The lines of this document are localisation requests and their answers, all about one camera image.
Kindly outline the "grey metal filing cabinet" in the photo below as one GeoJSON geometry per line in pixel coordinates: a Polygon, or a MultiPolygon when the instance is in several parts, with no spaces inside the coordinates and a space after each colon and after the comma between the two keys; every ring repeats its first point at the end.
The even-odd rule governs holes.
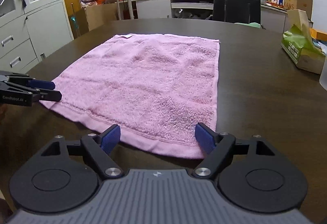
{"type": "Polygon", "coordinates": [[[26,73],[73,40],[64,0],[1,0],[1,70],[26,73]]]}

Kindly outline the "frosted plastic cup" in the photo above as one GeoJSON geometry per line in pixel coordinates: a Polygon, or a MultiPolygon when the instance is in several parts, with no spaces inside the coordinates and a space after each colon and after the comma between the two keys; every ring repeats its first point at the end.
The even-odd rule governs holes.
{"type": "Polygon", "coordinates": [[[323,69],[319,78],[320,85],[327,90],[327,57],[325,58],[323,69]]]}

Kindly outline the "orange box on books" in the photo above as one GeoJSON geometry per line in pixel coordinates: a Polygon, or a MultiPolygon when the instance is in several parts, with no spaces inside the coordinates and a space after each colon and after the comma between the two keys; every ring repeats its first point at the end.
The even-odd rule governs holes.
{"type": "Polygon", "coordinates": [[[310,28],[311,37],[318,41],[327,41],[327,33],[310,28]]]}

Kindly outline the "black office chair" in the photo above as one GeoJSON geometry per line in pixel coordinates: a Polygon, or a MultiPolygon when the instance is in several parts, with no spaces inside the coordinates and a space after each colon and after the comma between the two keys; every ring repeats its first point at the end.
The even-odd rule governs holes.
{"type": "Polygon", "coordinates": [[[214,0],[213,21],[261,23],[261,0],[214,0]]]}

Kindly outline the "grey low counter cabinet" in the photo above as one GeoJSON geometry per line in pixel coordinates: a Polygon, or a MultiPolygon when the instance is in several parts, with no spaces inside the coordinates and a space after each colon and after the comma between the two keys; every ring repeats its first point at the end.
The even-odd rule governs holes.
{"type": "MultiPolygon", "coordinates": [[[[134,18],[198,18],[208,19],[214,0],[131,0],[134,18]]],[[[290,28],[285,10],[261,5],[261,24],[273,32],[283,33],[290,28]]]]}

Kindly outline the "green tissue pack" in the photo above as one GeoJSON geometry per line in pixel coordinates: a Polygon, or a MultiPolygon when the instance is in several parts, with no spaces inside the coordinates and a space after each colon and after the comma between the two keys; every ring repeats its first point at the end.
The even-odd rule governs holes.
{"type": "Polygon", "coordinates": [[[303,10],[288,10],[290,29],[283,33],[281,47],[295,66],[320,75],[325,54],[313,44],[307,13],[303,10]]]}

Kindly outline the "pink terry towel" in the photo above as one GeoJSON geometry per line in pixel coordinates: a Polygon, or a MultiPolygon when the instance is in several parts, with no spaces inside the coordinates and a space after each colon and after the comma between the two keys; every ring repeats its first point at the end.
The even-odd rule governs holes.
{"type": "Polygon", "coordinates": [[[201,159],[195,127],[216,127],[219,51],[217,39],[116,35],[56,77],[62,99],[44,106],[97,132],[117,124],[140,150],[201,159]]]}

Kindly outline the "green plush cushion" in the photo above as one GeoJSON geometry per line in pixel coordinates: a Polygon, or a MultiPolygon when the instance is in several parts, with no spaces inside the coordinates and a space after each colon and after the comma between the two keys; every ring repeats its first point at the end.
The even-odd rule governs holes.
{"type": "Polygon", "coordinates": [[[245,24],[245,23],[240,23],[240,22],[237,22],[238,25],[244,25],[244,26],[249,26],[249,27],[254,27],[254,28],[262,28],[262,25],[257,23],[257,22],[251,22],[249,24],[245,24]]]}

